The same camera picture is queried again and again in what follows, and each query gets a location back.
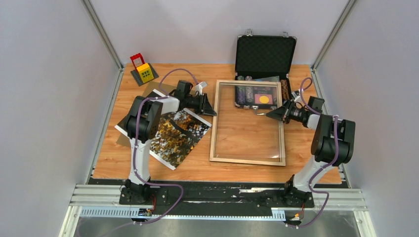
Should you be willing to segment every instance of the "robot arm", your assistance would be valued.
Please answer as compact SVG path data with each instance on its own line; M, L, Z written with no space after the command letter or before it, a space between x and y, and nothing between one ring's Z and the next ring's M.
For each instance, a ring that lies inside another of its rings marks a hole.
M125 183L125 188L122 189L122 194L136 196L138 203L146 202L150 196L150 187L141 179L144 181L150 180L150 145L157 134L161 115L180 111L184 108L193 109L199 115L216 115L208 101L207 94L202 93L202 88L205 87L203 82L198 85L200 89L197 90L198 93L196 95L190 94L192 84L181 80L177 84L176 90L170 93L172 96L164 97L163 94L158 94L161 96L160 98L156 97L147 100L142 96L135 98L124 122L124 129L127 131L131 146L131 170ZM142 103L144 104L139 113L139 107ZM138 142L136 145L138 120Z
M134 103L129 110L126 117L125 130L131 143L131 172L129 173L129 180L134 184L143 185L134 173L134 154L135 154L135 168L137 173L146 181L150 179L149 172L149 155L151 140L156 136L159 128L161 115L166 113L176 112L179 108L179 100L174 97L165 99L151 99L145 102L140 112L142 117L139 121L138 129L138 143L135 149L135 133L138 109L145 100L142 96L137 96Z
M342 163L348 163L352 158L355 122L349 120L338 120L337 139L338 156L337 160L326 168L327 164L335 157L335 138L334 138L334 118L329 115L323 115L322 106L324 100L317 97L310 97L308 106L320 115L306 108L298 108L296 102L286 101L283 106L267 113L266 116L289 123L290 120L296 120L311 130L316 130L311 144L311 158L304 168L293 175L285 183L285 192L283 203L288 206L301 206L307 202L310 197L312 187L334 167Z

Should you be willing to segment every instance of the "abstract photograph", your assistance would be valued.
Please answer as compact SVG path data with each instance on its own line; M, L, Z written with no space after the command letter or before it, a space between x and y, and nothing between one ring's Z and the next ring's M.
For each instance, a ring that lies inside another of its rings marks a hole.
M188 109L163 115L150 154L176 169L209 130L210 124Z

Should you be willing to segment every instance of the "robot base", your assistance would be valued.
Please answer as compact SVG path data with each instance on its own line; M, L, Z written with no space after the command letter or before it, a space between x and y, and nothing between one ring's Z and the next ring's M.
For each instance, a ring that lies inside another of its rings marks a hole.
M272 198L266 200L266 206L274 207L282 203L285 207L314 207L313 195L311 192L298 190L293 185L294 175L285 183L284 190L276 191Z
M138 185L127 179L121 189L119 204L121 205L151 205L151 195L157 198L156 205L167 205L168 191L164 188L151 188L150 185Z

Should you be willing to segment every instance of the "glass pane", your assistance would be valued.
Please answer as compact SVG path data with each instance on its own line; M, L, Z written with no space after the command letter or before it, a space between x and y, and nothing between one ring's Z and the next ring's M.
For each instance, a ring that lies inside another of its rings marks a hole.
M239 98L243 91L245 100ZM277 105L277 86L219 86L215 158L281 161L278 121L258 113L267 113Z

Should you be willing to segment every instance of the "cable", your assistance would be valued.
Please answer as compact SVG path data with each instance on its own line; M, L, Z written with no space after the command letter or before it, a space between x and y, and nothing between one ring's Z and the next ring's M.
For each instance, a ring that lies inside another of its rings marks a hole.
M310 84L306 87L306 88L302 88L302 86L304 85L304 83L307 81L307 80L310 80ZM315 111L313 108L311 108L310 106L308 106L307 105L307 102L305 102L305 100L304 100L304 97L302 96L302 94L303 94L303 92L305 91L305 90L307 90L310 86L311 86L311 84L313 83L313 79L312 78L305 78L304 80L302 80L302 82L301 82L301 85L300 85L300 97L301 97L301 101L303 102L303 104L311 111L311 112L313 112L314 114L317 114L317 115L320 115L320 113L319 112L317 112L317 111Z
M162 219L164 216L166 216L179 202L180 202L180 200L182 199L182 197L183 197L183 192L184 192L184 190L183 190L183 187L181 186L181 185L179 185L179 184L155 184L155 183L149 183L149 182L147 182L147 181L145 181L145 180L143 180L141 177L140 177L140 175L137 173L137 168L136 168L136 164L135 164L135 160L136 160L136 157L135 157L135 154L136 154L136 151L137 151L137 148L138 148L138 129L139 129L139 123L140 123L140 115L141 115L141 109L142 109L142 107L143 107L143 105L144 105L144 103L146 102L146 101L149 101L149 100L151 100L151 99L155 99L155 100L161 100L161 99L166 99L166 98L169 98L169 93L167 92L167 91L165 91L163 88L162 88L162 83L163 83L163 81L166 79L166 77L168 76L168 75L170 75L171 73L173 73L173 72L175 72L175 71L186 71L187 73L189 73L189 75L191 75L191 77L193 78L193 80L195 81L195 83L196 84L199 84L198 83L198 80L196 80L196 78L195 78L195 76L190 72L190 71L188 71L187 69L184 69L184 68L177 68L177 69L173 69L173 70L171 70L170 72L168 72L163 78L162 78L162 80L160 81L160 83L159 83L159 89L162 91L162 92L164 92L165 94L166 94L166 96L165 97L156 97L156 98L145 98L142 102L141 102L141 104L140 104L140 107L138 108L138 114L137 114L137 121L136 121L136 128L135 128L135 146L134 146L134 154L133 154L133 156L132 156L132 167L133 167L133 169L134 169L134 174L135 174L135 176L141 181L141 182L143 182L143 183L145 183L145 184L148 184L148 185L152 185L152 186L161 186L161 187L178 187L178 188L180 188L180 196L179 196L179 198L176 200L176 202L166 211L166 212L164 212L162 215L160 215L159 217L157 217L156 219L153 219L153 220L150 220L150 221L146 221L146 222L128 222L128 223L126 223L126 224L123 224L123 225L120 225L120 226L117 226L117 227L115 227L114 229L112 229L112 230L110 230L110 231L108 231L107 233L105 233L105 234L103 234L103 235L101 235L100 237L105 237L105 236L107 236L107 235L109 235L110 233L112 233L112 232L114 232L114 231L116 231L116 230L119 230L119 229L121 229L121 228L123 228L123 227L125 227L125 226L129 226L129 225L133 225L133 224L140 224L141 226L142 225L144 225L144 224L151 224L151 223L154 223L154 222L156 222L156 221L158 221L158 220L160 220L160 219Z
M156 183L150 183L150 182L147 182L147 181L145 181L145 180L143 180L141 177L140 177L140 175L137 173L137 165L136 165L136 152L137 152L137 148L138 148L138 130L139 130L139 128L140 128L140 126L139 126L139 124L140 124L140 117L141 117L141 109L143 108L143 106L144 106L144 104L145 104L145 102L147 102L147 101L149 101L149 100L152 100L152 99L155 99L155 100L162 100L162 99L166 99L166 98L168 98L168 96L165 96L165 97L156 97L156 98L150 98L150 97L148 97L148 98L145 98L142 102L141 102L141 104L140 104L140 107L139 107L139 109L138 109L138 114L137 114L137 124L136 124L136 129L135 129L135 144L134 144L134 154L133 154L133 156L132 156L132 168L133 168L133 170L134 170L134 174L135 174L135 176L141 181L141 182L143 182L143 183L145 183L145 184L148 184L148 185L150 185L150 186L161 186L161 187L178 187L178 188L180 188L180 196L179 196L179 198L176 200L176 202L166 211L166 212L164 212L162 215L160 215L159 217L157 217L156 219L153 219L153 220L150 220L150 221L146 221L146 222L140 222L139 224L140 225L144 225L144 224L151 224L151 223L154 223L154 222L156 222L156 221L158 221L158 220L160 220L160 219L162 219L164 216L166 216L173 208L174 208L174 206L176 206L178 203L179 203L179 201L182 199L182 197L183 197L183 187L181 186L181 185L179 185L179 184L156 184Z
M298 215L302 214L302 217L300 218L301 220L304 218L304 210L305 210L305 206L304 206L304 203L303 203L302 208L301 208L301 212L298 213Z
M300 103L300 102L296 102L296 104L298 104L298 105L300 105L300 108L299 109L302 109L302 108L304 108L304 106Z
M187 69L184 69L184 68L176 68L176 69L173 69L173 70L171 70L170 72L168 72L164 77L163 77L163 79L160 81L160 83L159 83L159 89L162 91L162 92L164 92L166 95L169 95L169 93L167 92L167 91L165 91L165 90L163 90L163 88L162 88L162 83L163 83L163 81L166 79L166 77L167 76L169 76L172 72L175 72L175 71L185 71L185 72L187 72L187 73L189 73L189 75L191 75L191 77L193 78L193 80L195 81L195 84L196 85L198 85L199 83L198 83L198 80L196 80L196 78L195 78L195 76L190 72L190 71L188 71Z
M310 84L305 88L305 89L303 89L302 88L302 86L304 85L304 83L307 81L307 80L310 80ZM308 106L308 104L305 102L305 100L304 100L304 97L302 96L302 93L303 93L303 91L304 90L306 90L306 89L308 89L310 86L311 86L311 84L313 83L313 79L312 78L305 78L303 81L302 81L302 83L301 83L301 85L300 85L300 96L301 96L301 101L303 102L303 104L310 110L310 111L312 111L313 113L315 113L315 114L317 114L317 115L320 115L320 113L319 112L317 112L317 111L315 111L314 109L312 109L310 106ZM310 180L308 181L308 188L310 189L310 191L312 192L312 193L315 193L315 194L326 194L326 199L325 199L325 202L323 203L323 206L320 208L320 211L317 213L317 215L313 218L313 220L311 220L310 222L308 222L307 224L304 224L304 225L299 225L299 226L294 226L294 225L290 225L290 226L292 226L292 227L296 227L296 228L304 228L304 227L308 227L308 226L310 226L311 224L313 224L318 218L319 218L319 216L322 214L322 212L323 212L323 210L325 209L325 207L326 207L326 204L327 204L327 202L328 202L328 200L329 200L329 192L326 192L326 191L316 191L316 190L314 190L312 187L311 187L311 183L313 182L313 180L314 180L314 178L316 178L316 176L317 175L319 175L325 168L327 168L327 167L329 167L329 166L331 166L331 165L333 165L335 162L336 162L336 160L337 160L337 157L338 157L338 155L339 155L339 144L338 144L338 139L337 139L337 121L338 121L338 118L339 118L339 116L338 115L334 115L333 116L333 118L335 119L334 120L334 122L333 122L333 136L335 137L335 157L333 158L333 160L330 162L330 163L328 163L328 164L326 164L326 165L324 165L324 166L322 166L319 170L317 170L316 171L316 173L314 173L313 174L313 176L311 176L311 178L310 178Z
M157 198L156 195L151 194L151 198L153 199L153 209L148 209L150 211L150 213L153 213L154 210L156 210L156 203L157 203Z

